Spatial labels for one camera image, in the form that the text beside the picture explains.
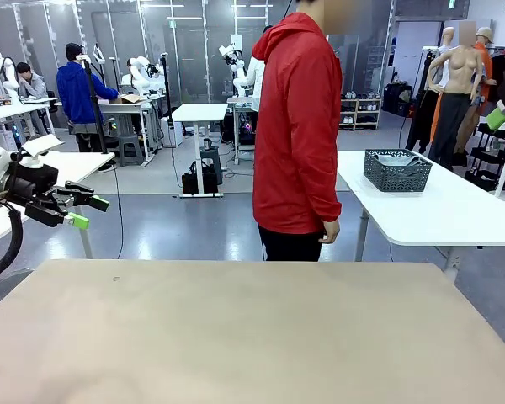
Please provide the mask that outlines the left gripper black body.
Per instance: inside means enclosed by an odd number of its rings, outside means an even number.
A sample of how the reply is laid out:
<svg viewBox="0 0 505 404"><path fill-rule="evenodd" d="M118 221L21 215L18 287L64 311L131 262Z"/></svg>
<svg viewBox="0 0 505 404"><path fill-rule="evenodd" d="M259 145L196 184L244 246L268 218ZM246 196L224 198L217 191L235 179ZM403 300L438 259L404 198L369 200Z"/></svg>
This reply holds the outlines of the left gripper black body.
<svg viewBox="0 0 505 404"><path fill-rule="evenodd" d="M8 201L25 207L28 203L49 209L63 206L63 199L56 192L57 176L44 175L25 179L8 178Z"/></svg>

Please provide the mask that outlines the dark grey plastic basket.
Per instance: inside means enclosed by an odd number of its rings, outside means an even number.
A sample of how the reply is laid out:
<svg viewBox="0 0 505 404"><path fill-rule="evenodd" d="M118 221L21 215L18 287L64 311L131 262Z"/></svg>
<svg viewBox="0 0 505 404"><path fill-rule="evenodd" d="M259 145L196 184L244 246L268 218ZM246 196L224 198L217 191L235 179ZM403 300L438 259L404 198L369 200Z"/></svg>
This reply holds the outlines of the dark grey plastic basket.
<svg viewBox="0 0 505 404"><path fill-rule="evenodd" d="M389 167L374 159L374 154L418 156L423 163L418 167ZM422 193L433 164L413 151L405 149L367 149L364 152L364 176L384 193Z"/></svg>

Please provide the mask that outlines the person right hand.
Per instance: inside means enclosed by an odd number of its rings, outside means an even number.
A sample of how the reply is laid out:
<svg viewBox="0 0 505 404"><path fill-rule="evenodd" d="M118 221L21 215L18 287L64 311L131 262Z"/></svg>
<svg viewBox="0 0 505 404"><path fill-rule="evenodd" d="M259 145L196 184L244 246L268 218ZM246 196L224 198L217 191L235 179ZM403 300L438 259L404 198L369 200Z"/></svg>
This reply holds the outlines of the person right hand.
<svg viewBox="0 0 505 404"><path fill-rule="evenodd" d="M340 232L339 220L335 221L323 221L324 234L319 238L319 242L322 244L333 244Z"/></svg>

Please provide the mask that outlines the black shelf cart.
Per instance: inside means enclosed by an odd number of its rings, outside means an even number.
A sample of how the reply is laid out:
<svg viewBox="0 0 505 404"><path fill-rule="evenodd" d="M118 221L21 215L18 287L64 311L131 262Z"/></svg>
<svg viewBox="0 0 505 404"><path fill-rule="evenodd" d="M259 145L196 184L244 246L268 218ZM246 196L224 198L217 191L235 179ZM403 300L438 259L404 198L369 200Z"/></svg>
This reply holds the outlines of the black shelf cart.
<svg viewBox="0 0 505 404"><path fill-rule="evenodd" d="M477 126L481 138L470 152L470 166L465 179L486 191L496 189L505 163L505 124L491 130L486 122Z"/></svg>

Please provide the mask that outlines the bare beige mannequin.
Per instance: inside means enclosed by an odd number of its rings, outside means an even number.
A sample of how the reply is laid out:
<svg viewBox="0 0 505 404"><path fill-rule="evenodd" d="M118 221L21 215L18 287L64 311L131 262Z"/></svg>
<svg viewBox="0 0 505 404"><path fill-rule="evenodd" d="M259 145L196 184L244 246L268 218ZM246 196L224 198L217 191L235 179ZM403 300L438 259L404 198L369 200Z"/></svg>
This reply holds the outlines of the bare beige mannequin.
<svg viewBox="0 0 505 404"><path fill-rule="evenodd" d="M441 54L430 65L430 68L434 69L443 66L447 61L449 80L441 88L433 82L432 73L428 72L427 83L430 90L435 93L466 94L470 96L471 102L475 100L483 73L481 53L474 47L476 31L476 21L459 22L459 45Z"/></svg>

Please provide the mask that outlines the mannequin with orange clothes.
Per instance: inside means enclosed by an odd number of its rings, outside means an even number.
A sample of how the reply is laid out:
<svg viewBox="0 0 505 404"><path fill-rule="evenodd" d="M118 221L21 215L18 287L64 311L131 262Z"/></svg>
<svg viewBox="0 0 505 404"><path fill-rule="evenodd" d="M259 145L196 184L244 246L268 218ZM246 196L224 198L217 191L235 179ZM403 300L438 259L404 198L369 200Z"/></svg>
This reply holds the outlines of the mannequin with orange clothes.
<svg viewBox="0 0 505 404"><path fill-rule="evenodd" d="M477 89L478 98L471 103L458 131L453 156L454 166L465 167L467 165L466 144L479 124L481 113L488 101L491 87L497 84L496 80L492 77L492 57L487 49L487 46L492 43L492 40L493 34L491 28L481 27L477 30L475 48L481 53L484 67L483 77Z"/></svg>

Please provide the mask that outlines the long white workbench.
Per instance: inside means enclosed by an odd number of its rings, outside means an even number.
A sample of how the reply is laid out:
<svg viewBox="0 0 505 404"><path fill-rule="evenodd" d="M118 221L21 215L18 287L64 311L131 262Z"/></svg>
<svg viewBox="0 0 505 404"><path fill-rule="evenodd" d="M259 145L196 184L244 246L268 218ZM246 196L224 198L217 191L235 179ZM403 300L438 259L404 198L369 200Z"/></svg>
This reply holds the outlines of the long white workbench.
<svg viewBox="0 0 505 404"><path fill-rule="evenodd" d="M20 99L16 104L0 105L0 145L6 146L10 151L15 151L26 142L25 130L29 131L29 139L33 140L38 135L35 133L31 114L43 111L48 120L49 131L47 134L55 135L55 128L51 119L51 102L57 98Z"/></svg>

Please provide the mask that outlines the black tripod pole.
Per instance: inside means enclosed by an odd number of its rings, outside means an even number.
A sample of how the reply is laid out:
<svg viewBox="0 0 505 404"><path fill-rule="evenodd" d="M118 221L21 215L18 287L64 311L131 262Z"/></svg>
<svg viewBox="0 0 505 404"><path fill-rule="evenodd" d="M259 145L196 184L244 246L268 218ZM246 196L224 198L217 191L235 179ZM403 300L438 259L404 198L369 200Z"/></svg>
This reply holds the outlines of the black tripod pole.
<svg viewBox="0 0 505 404"><path fill-rule="evenodd" d="M91 61L90 61L89 57L84 54L80 54L80 55L76 56L76 60L82 65L82 68L85 71L86 76L87 76L91 104L93 107L93 114L94 114L94 118L96 120L96 128L97 128L97 133L98 133L98 138L99 138L99 144L101 146L102 153L106 154L108 151L107 151L107 147L104 142L104 128L103 128L103 123L102 123L102 120L100 117L100 110L98 107L98 96L95 92L95 87L93 84Z"/></svg>

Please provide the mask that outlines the person in blue hoodie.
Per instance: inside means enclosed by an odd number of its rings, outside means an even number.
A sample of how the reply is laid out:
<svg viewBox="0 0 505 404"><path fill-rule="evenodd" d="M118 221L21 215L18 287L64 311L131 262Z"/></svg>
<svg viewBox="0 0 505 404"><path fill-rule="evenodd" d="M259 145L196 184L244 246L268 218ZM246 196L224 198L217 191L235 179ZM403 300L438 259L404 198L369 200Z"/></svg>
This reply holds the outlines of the person in blue hoodie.
<svg viewBox="0 0 505 404"><path fill-rule="evenodd" d="M101 152L90 82L85 69L77 60L82 54L82 47L71 42L66 44L65 52L67 64L59 67L56 74L62 109L71 133L76 137L79 151Z"/></svg>

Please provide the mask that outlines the black bag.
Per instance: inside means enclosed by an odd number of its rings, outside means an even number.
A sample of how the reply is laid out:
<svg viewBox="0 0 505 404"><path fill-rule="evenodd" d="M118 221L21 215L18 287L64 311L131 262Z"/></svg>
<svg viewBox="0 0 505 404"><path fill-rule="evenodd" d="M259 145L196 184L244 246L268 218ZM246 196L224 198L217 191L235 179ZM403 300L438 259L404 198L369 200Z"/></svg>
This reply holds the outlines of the black bag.
<svg viewBox="0 0 505 404"><path fill-rule="evenodd" d="M218 180L213 164L207 165L202 162L202 177L205 194L216 194L218 192Z"/></svg>
<svg viewBox="0 0 505 404"><path fill-rule="evenodd" d="M199 192L196 162L192 162L189 170L182 175L182 190L184 194L197 194Z"/></svg>

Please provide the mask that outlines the dark stool under desk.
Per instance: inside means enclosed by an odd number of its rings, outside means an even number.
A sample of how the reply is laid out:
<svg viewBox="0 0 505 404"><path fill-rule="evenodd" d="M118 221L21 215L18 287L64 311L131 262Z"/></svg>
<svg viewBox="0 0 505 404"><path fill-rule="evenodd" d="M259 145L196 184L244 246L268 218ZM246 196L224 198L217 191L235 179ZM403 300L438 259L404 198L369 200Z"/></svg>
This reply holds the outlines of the dark stool under desk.
<svg viewBox="0 0 505 404"><path fill-rule="evenodd" d="M205 149L203 146L200 148L200 156L202 160L211 160L216 171L221 170L221 160L218 148L216 146L211 146L209 149Z"/></svg>

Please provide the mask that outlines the person in red jacket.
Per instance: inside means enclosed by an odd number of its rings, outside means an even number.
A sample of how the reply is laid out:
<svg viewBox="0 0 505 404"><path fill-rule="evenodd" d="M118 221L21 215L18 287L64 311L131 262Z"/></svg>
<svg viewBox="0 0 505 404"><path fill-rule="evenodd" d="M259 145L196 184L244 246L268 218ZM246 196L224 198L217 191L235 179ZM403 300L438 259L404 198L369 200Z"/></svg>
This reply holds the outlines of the person in red jacket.
<svg viewBox="0 0 505 404"><path fill-rule="evenodd" d="M253 47L264 61L252 207L268 261L316 262L324 234L307 194L311 169L338 175L343 73L327 36L349 27L356 0L295 0Z"/></svg>

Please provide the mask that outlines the person in white jacket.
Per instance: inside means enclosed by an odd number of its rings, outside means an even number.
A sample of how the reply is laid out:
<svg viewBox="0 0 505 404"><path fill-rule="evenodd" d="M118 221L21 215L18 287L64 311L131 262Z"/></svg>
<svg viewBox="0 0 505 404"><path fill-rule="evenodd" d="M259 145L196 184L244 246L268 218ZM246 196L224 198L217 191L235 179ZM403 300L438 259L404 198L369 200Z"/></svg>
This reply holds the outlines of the person in white jacket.
<svg viewBox="0 0 505 404"><path fill-rule="evenodd" d="M247 69L247 86L252 87L252 111L258 112L260 107L260 98L262 93L264 61L251 56Z"/></svg>

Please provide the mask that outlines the white workbench with frame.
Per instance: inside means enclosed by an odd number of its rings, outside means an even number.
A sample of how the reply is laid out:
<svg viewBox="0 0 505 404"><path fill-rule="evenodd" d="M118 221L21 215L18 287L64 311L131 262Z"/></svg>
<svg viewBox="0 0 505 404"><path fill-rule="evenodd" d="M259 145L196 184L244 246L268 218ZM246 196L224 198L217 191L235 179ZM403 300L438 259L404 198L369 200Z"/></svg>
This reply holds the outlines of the white workbench with frame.
<svg viewBox="0 0 505 404"><path fill-rule="evenodd" d="M98 106L109 123L115 120L117 141L120 136L138 136L144 155L141 167L148 165L161 148L157 134L157 112L152 100L147 98L141 104L109 104L109 100L100 99Z"/></svg>

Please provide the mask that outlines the metal frame workbench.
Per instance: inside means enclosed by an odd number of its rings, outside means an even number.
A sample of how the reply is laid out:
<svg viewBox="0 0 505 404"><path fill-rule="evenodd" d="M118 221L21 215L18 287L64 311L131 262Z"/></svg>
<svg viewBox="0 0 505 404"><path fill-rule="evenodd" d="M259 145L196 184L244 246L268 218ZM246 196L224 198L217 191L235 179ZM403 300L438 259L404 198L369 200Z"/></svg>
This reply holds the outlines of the metal frame workbench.
<svg viewBox="0 0 505 404"><path fill-rule="evenodd" d="M242 131L248 132L251 136L254 135L250 114L253 112L252 97L231 97L227 99L228 107L232 114L233 124L233 145L235 165L240 163L240 158L243 153L254 153L254 141L247 141L245 145L240 141Z"/></svg>

